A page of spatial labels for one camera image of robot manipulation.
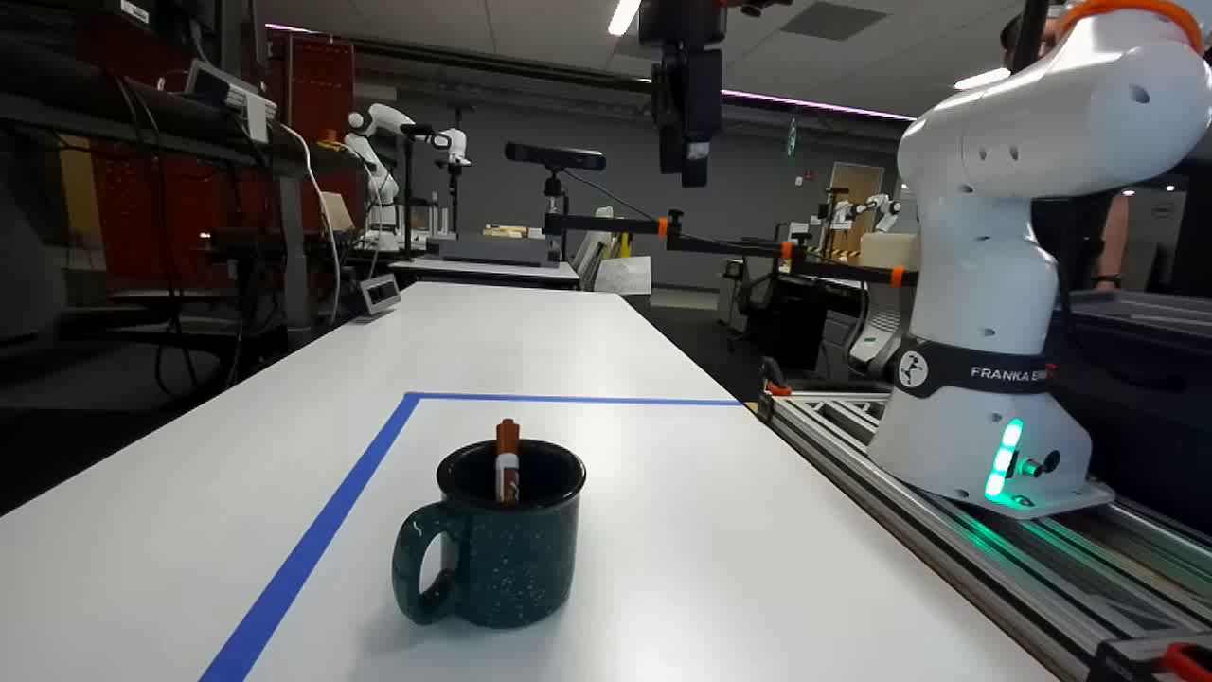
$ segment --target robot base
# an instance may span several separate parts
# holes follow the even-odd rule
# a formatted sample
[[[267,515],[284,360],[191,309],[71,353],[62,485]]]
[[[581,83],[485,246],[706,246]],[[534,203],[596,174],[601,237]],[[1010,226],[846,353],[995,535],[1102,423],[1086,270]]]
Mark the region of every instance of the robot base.
[[[1086,478],[1090,435],[1052,394],[981,394],[943,385],[933,399],[895,391],[871,462],[913,487],[1010,520],[1111,502]]]

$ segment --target white table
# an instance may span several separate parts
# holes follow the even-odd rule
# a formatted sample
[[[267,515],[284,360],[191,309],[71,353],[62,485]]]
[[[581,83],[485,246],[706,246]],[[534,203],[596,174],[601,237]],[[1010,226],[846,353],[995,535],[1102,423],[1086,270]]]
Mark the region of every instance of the white table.
[[[392,273],[400,273],[400,276],[414,276],[414,281],[581,289],[581,273],[570,261],[554,261],[554,264],[493,264],[493,261],[414,259],[414,261],[392,261]]]
[[[514,634],[411,626],[395,529],[500,417],[587,462],[573,600]],[[13,510],[0,557],[0,677],[1051,677],[585,293],[416,285]]]

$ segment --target cable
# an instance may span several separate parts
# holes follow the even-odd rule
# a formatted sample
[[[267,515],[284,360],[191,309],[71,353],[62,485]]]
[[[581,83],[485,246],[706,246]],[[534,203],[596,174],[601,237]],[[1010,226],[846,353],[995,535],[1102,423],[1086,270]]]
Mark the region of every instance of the cable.
[[[116,92],[120,92],[120,103],[126,103],[126,111],[130,111],[130,121],[132,121],[132,127],[137,127],[137,140],[143,142],[143,146],[153,146],[153,163],[143,163],[143,170],[148,170],[148,189],[153,189],[153,225],[159,225],[157,226],[157,242],[159,242],[159,259],[163,259],[163,276],[167,276],[167,300],[172,300],[172,326],[167,326],[167,334],[176,334],[177,338],[177,346],[183,346],[183,360],[185,360],[185,371],[191,371],[191,381],[192,381],[192,391],[202,391],[202,377],[196,377],[196,365],[192,365],[192,353],[191,353],[191,346],[185,346],[185,326],[183,326],[183,297],[177,297],[177,264],[176,264],[176,252],[172,252],[172,237],[167,237],[167,177],[163,177],[163,127],[159,127],[159,121],[157,121],[157,112],[153,112],[153,107],[140,98],[140,92],[132,92],[130,83],[126,83],[126,76],[113,76],[113,83],[116,83]],[[163,342],[159,342],[159,348],[157,348],[157,385],[167,394],[167,399],[183,399],[183,394],[176,394],[167,381],[163,381]]]
[[[288,136],[296,136],[301,140],[301,146],[302,146],[302,170],[306,170],[306,182],[311,182],[311,189],[315,189],[315,201],[318,201],[318,221],[325,225],[325,236],[331,236],[331,246],[332,246],[332,309],[331,309],[331,323],[336,323],[340,319],[340,251],[336,251],[336,230],[331,226],[331,217],[325,217],[325,193],[323,193],[323,187],[318,187],[318,177],[315,177],[315,166],[311,166],[311,142],[301,136],[301,127],[292,127],[292,125],[279,125]]]

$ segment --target ceiling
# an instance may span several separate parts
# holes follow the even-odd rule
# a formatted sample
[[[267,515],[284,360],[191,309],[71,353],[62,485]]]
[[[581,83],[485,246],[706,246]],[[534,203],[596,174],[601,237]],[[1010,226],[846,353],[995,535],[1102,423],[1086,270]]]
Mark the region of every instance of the ceiling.
[[[820,0],[731,12],[724,83],[787,98],[921,112],[956,81],[1000,65],[995,34],[1024,0],[833,0],[884,17],[849,43],[784,31]],[[562,69],[647,76],[652,52],[611,38],[615,0],[260,0],[267,23],[344,38],[436,47]]]

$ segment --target green light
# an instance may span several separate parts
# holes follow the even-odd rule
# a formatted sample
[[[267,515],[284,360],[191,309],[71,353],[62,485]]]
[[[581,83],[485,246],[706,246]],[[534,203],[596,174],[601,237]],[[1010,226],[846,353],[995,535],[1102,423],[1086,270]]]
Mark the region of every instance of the green light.
[[[986,495],[1000,495],[1008,487],[1008,478],[1003,473],[991,473],[988,480],[986,480]]]
[[[1000,446],[1020,452],[1024,439],[1024,422],[1015,417],[1003,430],[1000,430]]]
[[[1010,473],[1010,462],[1015,462],[1015,452],[1000,446],[995,458],[991,458],[991,470],[995,473]]]

